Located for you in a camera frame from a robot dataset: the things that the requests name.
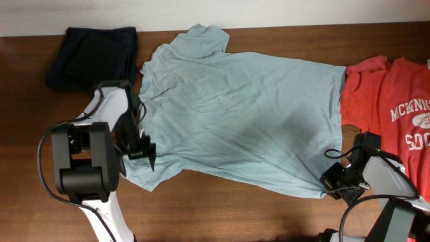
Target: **red shirt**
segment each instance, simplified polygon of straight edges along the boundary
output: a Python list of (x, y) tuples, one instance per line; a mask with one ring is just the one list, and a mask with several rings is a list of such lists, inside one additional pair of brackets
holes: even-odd
[(398, 155), (406, 174), (430, 202), (430, 69), (405, 58), (392, 65), (377, 56), (347, 67), (342, 124), (382, 137), (382, 150)]

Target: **wooden table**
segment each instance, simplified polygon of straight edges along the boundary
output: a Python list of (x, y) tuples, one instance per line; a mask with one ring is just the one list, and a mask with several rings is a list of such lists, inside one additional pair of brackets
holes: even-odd
[[(430, 57), (429, 22), (227, 32), (227, 52), (255, 51), (333, 65), (351, 65), (378, 54), (418, 63)], [(138, 66), (178, 33), (139, 33)], [(48, 197), (36, 168), (36, 145), (44, 131), (76, 117), (91, 100), (44, 86), (44, 74), (63, 38), (0, 38), (0, 241), (96, 241), (78, 208)], [(344, 149), (357, 132), (344, 127)], [(54, 189), (50, 145), (42, 157)], [(338, 229), (347, 207), (342, 200), (294, 198), (194, 171), (181, 172), (152, 193), (121, 179), (118, 200), (139, 241), (292, 241), (287, 238)], [(355, 208), (347, 233), (366, 235), (379, 211), (376, 201)]]

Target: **folded fabric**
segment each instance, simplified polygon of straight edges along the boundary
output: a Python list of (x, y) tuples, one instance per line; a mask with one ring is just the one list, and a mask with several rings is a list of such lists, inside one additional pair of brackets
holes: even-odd
[(100, 81), (129, 80), (137, 74), (136, 28), (68, 28), (60, 52), (46, 75), (59, 91), (91, 91)]
[(398, 155), (406, 174), (430, 202), (430, 69), (376, 56), (347, 68), (342, 123), (382, 136), (382, 150)]
[(153, 190), (182, 169), (291, 196), (321, 198), (320, 175), (341, 149), (345, 67), (244, 52), (229, 35), (196, 25), (144, 63), (140, 123), (157, 144), (148, 161), (125, 157), (127, 179)]

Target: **blue cloth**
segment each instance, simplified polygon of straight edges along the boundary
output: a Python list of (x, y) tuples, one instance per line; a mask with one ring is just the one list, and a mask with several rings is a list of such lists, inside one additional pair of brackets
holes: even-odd
[(144, 63), (140, 128), (157, 144), (155, 172), (125, 159), (147, 190), (182, 169), (281, 194), (322, 198), (321, 174), (341, 149), (345, 67), (254, 52), (225, 53), (229, 35), (196, 25)]

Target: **white wall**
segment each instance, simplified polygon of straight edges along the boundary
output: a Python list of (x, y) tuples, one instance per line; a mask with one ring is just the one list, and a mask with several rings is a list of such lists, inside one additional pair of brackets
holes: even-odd
[(1, 0), (0, 35), (64, 34), (69, 26), (138, 31), (430, 20), (430, 0)]

